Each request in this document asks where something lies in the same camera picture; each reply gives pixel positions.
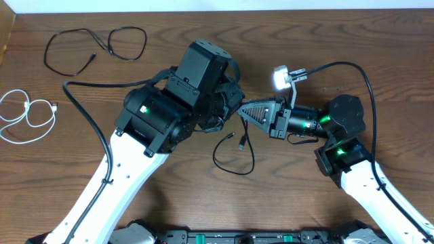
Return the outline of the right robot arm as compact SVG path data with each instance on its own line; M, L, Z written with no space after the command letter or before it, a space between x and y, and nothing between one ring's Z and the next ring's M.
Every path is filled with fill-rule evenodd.
M325 139L315 150L319 170L353 197L392 243L433 242L432 223L393 186L360 140L366 125L358 97L339 95L323 109L267 98L245 102L237 112L271 138Z

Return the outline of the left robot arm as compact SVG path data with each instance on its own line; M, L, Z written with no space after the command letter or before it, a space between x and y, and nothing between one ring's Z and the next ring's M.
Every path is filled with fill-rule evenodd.
M63 221L30 243L107 243L150 175L195 132L220 131L244 94L231 55L204 39L180 64L130 84L104 158Z

